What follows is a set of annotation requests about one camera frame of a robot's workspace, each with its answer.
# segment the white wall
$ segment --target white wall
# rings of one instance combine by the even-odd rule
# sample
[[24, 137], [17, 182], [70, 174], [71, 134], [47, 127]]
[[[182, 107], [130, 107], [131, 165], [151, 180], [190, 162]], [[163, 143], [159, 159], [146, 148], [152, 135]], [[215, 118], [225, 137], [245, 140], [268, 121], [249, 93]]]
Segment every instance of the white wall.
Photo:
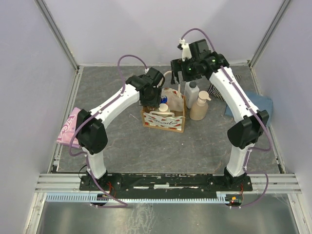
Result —
[[272, 127], [312, 214], [312, 1], [292, 1], [255, 72], [274, 104]]
[[[193, 27], [206, 31], [228, 61], [246, 62], [283, 0], [45, 1], [80, 65], [116, 63], [124, 54], [155, 65], [180, 57], [178, 39]], [[202, 38], [199, 32], [186, 37]]]
[[74, 69], [32, 0], [0, 1], [0, 233], [22, 233]]

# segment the pink bag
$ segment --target pink bag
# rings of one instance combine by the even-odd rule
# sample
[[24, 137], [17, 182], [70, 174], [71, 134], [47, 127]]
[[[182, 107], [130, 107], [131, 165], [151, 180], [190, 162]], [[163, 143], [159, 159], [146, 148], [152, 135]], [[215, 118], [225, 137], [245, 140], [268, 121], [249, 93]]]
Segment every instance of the pink bag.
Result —
[[[67, 121], [64, 123], [62, 130], [57, 138], [58, 144], [69, 145], [70, 140], [72, 139], [76, 130], [77, 115], [79, 111], [80, 109], [75, 107], [71, 112], [71, 114], [69, 115]], [[73, 147], [80, 148], [77, 138], [74, 139]]]

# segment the floor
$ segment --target floor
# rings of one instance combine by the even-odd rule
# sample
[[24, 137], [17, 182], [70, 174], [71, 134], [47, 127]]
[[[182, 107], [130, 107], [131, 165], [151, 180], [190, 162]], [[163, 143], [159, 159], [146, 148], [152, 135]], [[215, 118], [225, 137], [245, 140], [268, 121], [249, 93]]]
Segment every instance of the floor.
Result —
[[[170, 67], [157, 67], [162, 73]], [[255, 91], [248, 66], [232, 66], [234, 74], [241, 75], [240, 85], [245, 91]], [[122, 67], [126, 78], [143, 74], [142, 67]], [[210, 83], [197, 80], [200, 90], [207, 90]], [[121, 87], [116, 67], [85, 67], [80, 81], [75, 107], [85, 110], [102, 104]], [[170, 79], [164, 87], [173, 87]], [[206, 117], [201, 121], [190, 120], [187, 114], [184, 133], [149, 129], [142, 126], [141, 106], [137, 103], [123, 111], [107, 128], [108, 145], [104, 162], [109, 172], [135, 173], [223, 173], [231, 153], [227, 130], [234, 125], [232, 117], [224, 116], [226, 103], [212, 97]], [[268, 147], [265, 136], [258, 147]], [[83, 156], [72, 158], [68, 147], [63, 147], [59, 172], [78, 172], [85, 164]], [[273, 151], [253, 152], [248, 170], [279, 173]]]
[[[245, 195], [249, 203], [256, 195]], [[87, 203], [46, 202], [37, 234], [298, 234], [287, 195], [265, 195], [252, 207], [224, 204], [132, 203], [96, 209]]]

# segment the gray bottle cap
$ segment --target gray bottle cap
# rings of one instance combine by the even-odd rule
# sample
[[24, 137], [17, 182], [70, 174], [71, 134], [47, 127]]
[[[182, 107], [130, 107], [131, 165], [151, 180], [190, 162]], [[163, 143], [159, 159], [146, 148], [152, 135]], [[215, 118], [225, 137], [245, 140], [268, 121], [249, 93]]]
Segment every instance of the gray bottle cap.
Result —
[[195, 81], [191, 81], [190, 82], [190, 87], [193, 89], [197, 86], [196, 82]]

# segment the black and white striped fabric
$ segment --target black and white striped fabric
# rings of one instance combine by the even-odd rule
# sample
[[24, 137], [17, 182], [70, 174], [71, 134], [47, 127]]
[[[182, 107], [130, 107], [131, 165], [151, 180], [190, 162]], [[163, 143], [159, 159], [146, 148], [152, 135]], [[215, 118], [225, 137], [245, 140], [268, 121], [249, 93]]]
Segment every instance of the black and white striped fabric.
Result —
[[[234, 77], [235, 77], [235, 79], [237, 80], [237, 82], [239, 82], [239, 80], [241, 79], [242, 76], [240, 76], [240, 75], [234, 75]], [[217, 90], [217, 88], [216, 88], [213, 84], [210, 85], [210, 87], [209, 87], [209, 89], [208, 89], [207, 92], [208, 92], [209, 95], [211, 95], [211, 96], [213, 96], [213, 97], [216, 97], [216, 98], [218, 98], [218, 99], [220, 99], [220, 100], [222, 100], [222, 101], [225, 101], [224, 98], [223, 98], [223, 96], [222, 96], [221, 93], [219, 92], [219, 90]]]

